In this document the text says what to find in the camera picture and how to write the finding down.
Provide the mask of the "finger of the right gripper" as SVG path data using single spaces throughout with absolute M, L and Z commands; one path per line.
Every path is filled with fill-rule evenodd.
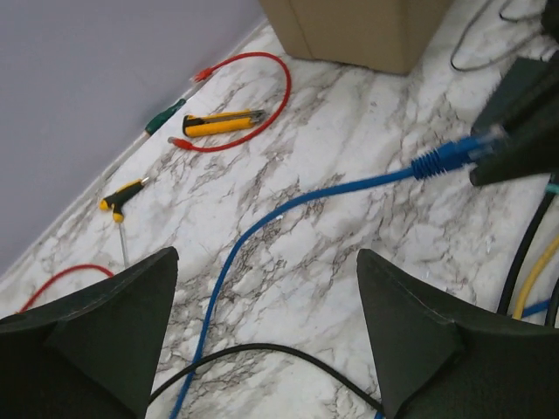
M 558 55 L 550 68 L 485 129 L 498 125 L 507 138 L 470 172 L 482 187 L 531 175 L 558 172 Z

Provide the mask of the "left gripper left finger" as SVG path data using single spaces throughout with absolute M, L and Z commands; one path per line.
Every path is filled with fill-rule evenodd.
M 143 418 L 173 305 L 167 247 L 1 320 L 3 418 Z

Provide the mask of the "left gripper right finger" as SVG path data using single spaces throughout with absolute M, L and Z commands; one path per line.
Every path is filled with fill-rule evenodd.
M 556 418 L 558 331 L 473 306 L 361 249 L 359 293 L 387 418 Z

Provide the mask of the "black power adapter with cable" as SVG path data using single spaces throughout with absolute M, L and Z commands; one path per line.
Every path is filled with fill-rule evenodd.
M 508 61 L 543 36 L 543 1 L 484 1 L 449 57 L 455 72 L 479 72 Z

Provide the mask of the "black network switch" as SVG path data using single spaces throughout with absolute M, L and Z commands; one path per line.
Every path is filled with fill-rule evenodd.
M 471 128 L 476 134 L 494 123 L 524 90 L 534 84 L 548 69 L 550 63 L 531 58 L 518 58 L 502 76 Z

